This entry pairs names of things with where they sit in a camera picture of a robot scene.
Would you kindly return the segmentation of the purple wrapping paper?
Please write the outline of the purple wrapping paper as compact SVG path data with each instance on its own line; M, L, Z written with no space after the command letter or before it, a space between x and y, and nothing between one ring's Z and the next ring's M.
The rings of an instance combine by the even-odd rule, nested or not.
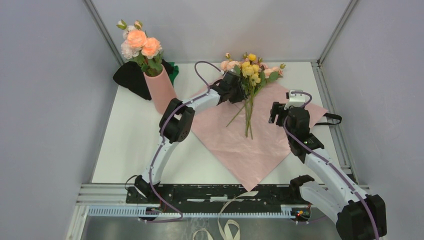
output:
M198 114L192 132L201 146L188 150L182 179L189 184L286 184L312 171L290 152L282 127L269 123L273 102L286 101L289 89L312 92L315 81L285 77L254 98L250 122L240 104L223 103Z

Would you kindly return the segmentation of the black ribbon gold lettering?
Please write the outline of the black ribbon gold lettering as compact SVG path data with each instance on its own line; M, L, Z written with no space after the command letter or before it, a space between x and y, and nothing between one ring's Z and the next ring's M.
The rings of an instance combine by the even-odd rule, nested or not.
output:
M314 126L336 126L339 125L343 120L340 115L329 112L325 113L323 117L325 117L326 121L318 122Z

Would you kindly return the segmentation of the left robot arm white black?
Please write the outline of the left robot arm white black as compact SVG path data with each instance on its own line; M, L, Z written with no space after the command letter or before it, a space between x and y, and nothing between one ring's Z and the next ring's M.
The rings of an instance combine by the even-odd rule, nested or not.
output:
M246 98L241 77L233 71L224 73L222 79L189 99L173 98L159 122L157 150L134 182L139 199L145 204L156 200L157 190L154 187L161 182L164 168L175 148L189 135L196 114L226 101L234 104Z

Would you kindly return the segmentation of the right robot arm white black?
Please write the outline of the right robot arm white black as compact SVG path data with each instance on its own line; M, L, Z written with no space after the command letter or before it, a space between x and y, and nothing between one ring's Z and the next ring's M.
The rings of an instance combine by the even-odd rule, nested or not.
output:
M289 90L287 103L274 102L270 124L284 128L290 151L323 182L320 186L311 176L302 175L290 182L289 199L316 206L334 224L343 240L378 240L387 234L385 201L367 193L336 166L324 144L311 133L310 113L306 106L311 94Z

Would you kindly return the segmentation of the orange rose stem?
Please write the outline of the orange rose stem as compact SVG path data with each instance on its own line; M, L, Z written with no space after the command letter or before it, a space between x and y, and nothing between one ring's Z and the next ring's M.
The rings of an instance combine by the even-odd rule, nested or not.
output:
M163 70L163 47L161 42L155 37L148 37L143 30L141 21L136 20L133 24L137 30L131 31L127 36L127 41L132 48L140 48L137 57L128 59L135 62L143 73L150 77L159 75Z

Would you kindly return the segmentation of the pink and yellow flower bouquet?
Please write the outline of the pink and yellow flower bouquet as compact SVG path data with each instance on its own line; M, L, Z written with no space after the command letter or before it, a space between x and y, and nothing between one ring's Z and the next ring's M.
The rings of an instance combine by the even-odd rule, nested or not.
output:
M286 64L279 66L267 66L261 57L253 53L244 53L242 60L235 60L231 54L225 54L225 60L221 62L220 68L224 72L234 72L240 76L243 89L247 99L243 100L243 106L230 120L231 124L236 117L244 112L245 128L244 135L247 138L253 138L252 115L254 111L254 100L258 93L268 84L275 82L283 77L283 71Z

